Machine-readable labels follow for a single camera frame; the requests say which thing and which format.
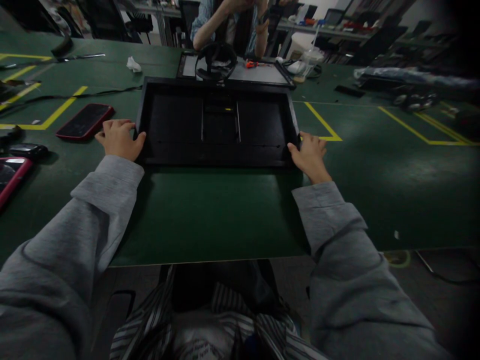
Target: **person's right hand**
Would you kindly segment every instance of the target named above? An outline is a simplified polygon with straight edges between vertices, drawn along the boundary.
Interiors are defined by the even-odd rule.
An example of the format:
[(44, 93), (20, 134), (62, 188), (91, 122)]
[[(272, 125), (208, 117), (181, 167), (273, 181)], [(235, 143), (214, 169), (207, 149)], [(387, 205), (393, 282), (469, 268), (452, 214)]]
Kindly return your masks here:
[(255, 0), (223, 0), (221, 6), (225, 8), (228, 14), (241, 13), (251, 8)]
[(95, 139), (105, 148), (105, 155), (135, 161), (144, 147), (146, 132), (141, 132), (135, 141), (130, 136), (130, 130), (135, 124), (130, 120), (107, 120), (103, 123), (103, 131), (95, 135)]
[(291, 142), (287, 144), (296, 167), (308, 176), (312, 185), (332, 181), (324, 164), (327, 142), (307, 132), (300, 131), (300, 135), (303, 138), (300, 151)]

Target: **black phone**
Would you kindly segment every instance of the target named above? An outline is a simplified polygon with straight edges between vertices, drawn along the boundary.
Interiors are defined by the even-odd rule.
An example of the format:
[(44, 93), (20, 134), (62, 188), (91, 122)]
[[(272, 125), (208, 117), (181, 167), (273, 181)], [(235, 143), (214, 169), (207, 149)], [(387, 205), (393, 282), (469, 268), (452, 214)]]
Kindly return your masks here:
[(85, 140), (92, 136), (104, 121), (110, 119), (114, 112), (114, 108), (110, 105), (88, 104), (63, 125), (55, 135), (62, 139)]

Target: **red object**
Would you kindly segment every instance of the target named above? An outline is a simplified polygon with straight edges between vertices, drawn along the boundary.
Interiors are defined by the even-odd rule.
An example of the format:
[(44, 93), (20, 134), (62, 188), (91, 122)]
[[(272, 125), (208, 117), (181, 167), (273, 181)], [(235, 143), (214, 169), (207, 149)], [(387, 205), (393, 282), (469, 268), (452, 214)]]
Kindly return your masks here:
[[(8, 180), (4, 188), (2, 189), (0, 187), (0, 209), (33, 164), (25, 157), (2, 157), (0, 158), (0, 174), (6, 171), (4, 167), (9, 166), (9, 163), (11, 163), (11, 168), (15, 166), (17, 169), (15, 169), (15, 173)], [(1, 177), (8, 177), (8, 174), (2, 174)]]
[(259, 65), (259, 62), (258, 61), (247, 61), (246, 63), (246, 68), (247, 69), (251, 69), (251, 68), (256, 68), (257, 66)]
[(61, 139), (85, 140), (92, 136), (104, 121), (110, 119), (114, 112), (110, 105), (90, 103), (58, 129), (55, 136)]

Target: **person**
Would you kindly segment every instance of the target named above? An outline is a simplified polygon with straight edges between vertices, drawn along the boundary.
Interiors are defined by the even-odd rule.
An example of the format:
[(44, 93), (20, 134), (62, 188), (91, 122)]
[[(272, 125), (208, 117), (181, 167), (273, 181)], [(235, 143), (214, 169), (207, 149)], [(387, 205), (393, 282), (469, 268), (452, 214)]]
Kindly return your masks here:
[(261, 58), (267, 49), (268, 0), (200, 0), (191, 26), (195, 50), (209, 42), (226, 42), (238, 56)]
[[(103, 132), (95, 137), (105, 157), (96, 170), (3, 265), (2, 359), (90, 357), (94, 284), (120, 244), (144, 174), (134, 161), (146, 134), (133, 141), (133, 128), (128, 120), (103, 123)], [(172, 265), (165, 281), (118, 329), (110, 359), (450, 357), (436, 342), (432, 325), (390, 274), (359, 212), (342, 198), (323, 161), (326, 142), (300, 134), (300, 150), (287, 146), (311, 181), (292, 191), (316, 262), (310, 279), (311, 343), (299, 337), (286, 312), (252, 310), (244, 300), (248, 296), (225, 283), (215, 284), (209, 305), (176, 311)]]

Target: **table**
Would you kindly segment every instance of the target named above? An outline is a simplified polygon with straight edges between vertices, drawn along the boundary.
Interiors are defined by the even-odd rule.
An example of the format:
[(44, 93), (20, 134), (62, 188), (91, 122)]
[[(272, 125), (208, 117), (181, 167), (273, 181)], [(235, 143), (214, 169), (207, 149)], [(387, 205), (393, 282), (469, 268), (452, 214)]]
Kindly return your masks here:
[[(292, 35), (295, 32), (305, 33), (305, 34), (315, 34), (316, 28), (313, 26), (302, 26), (297, 25), (291, 21), (288, 21), (286, 18), (282, 18), (278, 23), (277, 30), (280, 31), (287, 31), (287, 35), (285, 41), (281, 46), (280, 53), (278, 56), (285, 57), (288, 44), (292, 40)], [(319, 35), (324, 35), (330, 38), (337, 38), (339, 40), (347, 40), (347, 41), (366, 41), (372, 37), (370, 34), (360, 34), (360, 33), (353, 33), (350, 31), (341, 31), (337, 29), (330, 29), (326, 27), (321, 27), (318, 30)], [(396, 47), (403, 46), (403, 47), (418, 47), (418, 48), (426, 48), (426, 49), (436, 49), (436, 50), (445, 50), (448, 48), (447, 44), (439, 44), (433, 41), (426, 41), (422, 39), (406, 39), (406, 38), (399, 38), (395, 41), (394, 45)]]
[[(61, 38), (0, 32), (0, 63), (31, 61), (5, 54), (51, 56)], [(105, 57), (37, 66), (20, 79), (42, 81), (19, 101), (38, 95), (95, 93), (143, 83), (144, 76), (173, 78), (181, 49), (137, 43), (73, 39), (72, 54)], [(142, 73), (127, 69), (133, 55)], [(381, 251), (464, 247), (478, 231), (479, 148), (461, 145), (412, 114), (368, 93), (334, 91), (351, 86), (353, 67), (324, 64), (321, 78), (292, 92), (299, 128), (330, 141), (326, 167), (343, 197), (369, 226)], [(17, 71), (3, 72), (5, 79)], [(24, 142), (43, 144), (52, 156), (37, 164), (0, 214), (0, 264), (33, 237), (69, 201), (95, 169), (102, 147), (66, 142), (55, 132), (92, 102), (109, 104), (116, 118), (136, 119), (140, 91), (30, 105), (0, 124), (26, 124)], [(455, 104), (460, 108), (466, 104)], [(438, 122), (441, 105), (428, 113)], [(33, 120), (39, 125), (31, 125)], [(45, 127), (41, 130), (35, 126)], [(5, 133), (5, 125), (0, 132)], [(308, 184), (297, 171), (200, 167), (149, 167), (114, 266), (288, 257), (309, 250), (291, 190)]]

